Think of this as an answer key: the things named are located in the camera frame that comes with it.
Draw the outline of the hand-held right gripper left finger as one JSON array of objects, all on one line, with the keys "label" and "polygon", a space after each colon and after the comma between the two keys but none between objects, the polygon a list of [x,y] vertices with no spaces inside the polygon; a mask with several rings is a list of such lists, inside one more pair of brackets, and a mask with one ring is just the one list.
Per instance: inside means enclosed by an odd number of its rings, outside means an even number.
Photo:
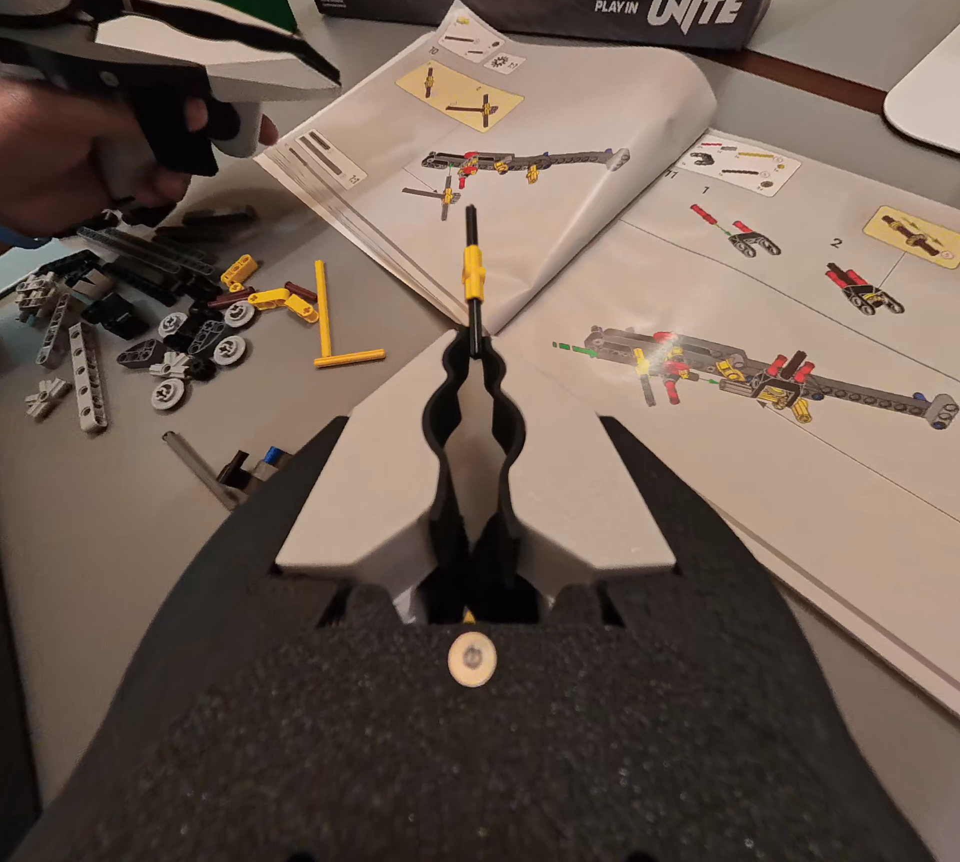
[{"label": "hand-held right gripper left finger", "polygon": [[448,378],[449,330],[349,414],[275,559],[280,573],[387,592],[405,624],[426,624],[419,585],[437,568],[428,517],[440,463],[424,434]]}]

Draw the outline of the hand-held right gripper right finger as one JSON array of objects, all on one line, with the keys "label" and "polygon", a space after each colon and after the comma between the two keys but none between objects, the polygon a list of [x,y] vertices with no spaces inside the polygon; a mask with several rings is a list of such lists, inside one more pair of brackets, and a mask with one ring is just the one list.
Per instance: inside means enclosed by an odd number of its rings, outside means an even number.
[{"label": "hand-held right gripper right finger", "polygon": [[471,361],[471,611],[535,622],[570,586],[677,560],[594,409],[486,337]]}]

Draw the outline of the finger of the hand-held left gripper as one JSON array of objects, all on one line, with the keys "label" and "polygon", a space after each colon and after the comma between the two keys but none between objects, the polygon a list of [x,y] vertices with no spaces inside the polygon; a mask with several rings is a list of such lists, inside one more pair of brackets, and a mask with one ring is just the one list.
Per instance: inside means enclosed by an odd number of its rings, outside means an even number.
[{"label": "finger of the hand-held left gripper", "polygon": [[235,8],[211,0],[122,0],[124,13],[114,20],[150,20],[170,25],[188,35],[210,40],[238,40],[254,48],[277,49],[282,40],[298,39],[309,45],[294,49],[318,72],[341,87],[339,70],[298,34],[262,22]]},{"label": "finger of the hand-held left gripper", "polygon": [[202,38],[159,21],[113,20],[99,26],[95,41],[198,64],[205,69],[213,97],[222,102],[303,101],[341,90],[336,79],[295,55],[295,49],[309,48],[297,38],[262,49],[236,39]]}]

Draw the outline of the long dark grey toy axle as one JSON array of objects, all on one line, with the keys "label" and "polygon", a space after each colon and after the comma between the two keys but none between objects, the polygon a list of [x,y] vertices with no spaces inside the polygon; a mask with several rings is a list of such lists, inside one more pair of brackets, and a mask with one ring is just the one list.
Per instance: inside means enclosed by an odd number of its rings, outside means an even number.
[{"label": "long dark grey toy axle", "polygon": [[218,480],[210,466],[185,438],[177,432],[167,431],[163,433],[162,441],[224,508],[234,511],[239,507],[242,502],[241,496],[236,490]]}]

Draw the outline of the pile of toy brick pieces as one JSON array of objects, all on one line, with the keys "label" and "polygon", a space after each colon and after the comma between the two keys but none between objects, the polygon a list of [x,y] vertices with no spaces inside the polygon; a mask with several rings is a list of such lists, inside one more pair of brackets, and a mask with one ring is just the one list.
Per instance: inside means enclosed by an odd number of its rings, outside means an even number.
[{"label": "pile of toy brick pieces", "polygon": [[318,293],[296,282],[259,291],[258,260],[243,253],[226,265],[213,249],[258,220],[248,205],[188,212],[170,223],[169,209],[110,210],[73,232],[84,247],[40,265],[6,293],[19,323],[38,326],[34,363],[45,372],[25,397],[41,421],[73,392],[80,429],[111,423],[99,343],[126,343],[122,370],[152,379],[155,412],[179,409],[196,384],[242,364],[251,353],[243,331],[279,310],[307,325],[324,321]]}]

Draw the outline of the white instruction booklet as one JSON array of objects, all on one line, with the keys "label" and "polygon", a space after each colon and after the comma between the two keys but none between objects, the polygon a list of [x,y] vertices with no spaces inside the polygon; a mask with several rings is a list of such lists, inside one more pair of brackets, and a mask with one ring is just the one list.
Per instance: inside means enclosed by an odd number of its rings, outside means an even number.
[{"label": "white instruction booklet", "polygon": [[958,211],[720,131],[659,48],[438,29],[263,168],[627,427],[806,601],[958,712]]}]

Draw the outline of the person's left hand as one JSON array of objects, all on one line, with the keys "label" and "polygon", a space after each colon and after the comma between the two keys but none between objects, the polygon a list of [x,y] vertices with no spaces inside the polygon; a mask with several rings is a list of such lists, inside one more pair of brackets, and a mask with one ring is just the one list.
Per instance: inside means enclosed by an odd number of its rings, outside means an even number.
[{"label": "person's left hand", "polygon": [[19,236],[56,236],[112,208],[96,143],[144,142],[123,101],[38,83],[1,83],[1,222]]}]

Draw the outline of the grey toy beam assembly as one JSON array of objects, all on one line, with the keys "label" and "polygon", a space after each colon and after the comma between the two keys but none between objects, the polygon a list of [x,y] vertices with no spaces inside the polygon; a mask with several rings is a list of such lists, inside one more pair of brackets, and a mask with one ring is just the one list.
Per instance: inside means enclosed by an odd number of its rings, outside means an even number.
[{"label": "grey toy beam assembly", "polygon": [[244,496],[257,492],[270,478],[281,472],[293,459],[293,455],[270,447],[264,457],[251,466],[247,465],[249,453],[239,450],[217,475],[217,482]]}]

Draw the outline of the white stand base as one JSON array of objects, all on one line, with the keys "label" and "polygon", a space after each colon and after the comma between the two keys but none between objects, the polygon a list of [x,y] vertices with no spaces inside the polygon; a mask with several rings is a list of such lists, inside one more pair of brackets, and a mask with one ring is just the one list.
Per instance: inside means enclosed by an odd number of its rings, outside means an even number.
[{"label": "white stand base", "polygon": [[959,155],[959,28],[887,93],[883,117],[918,143]]}]

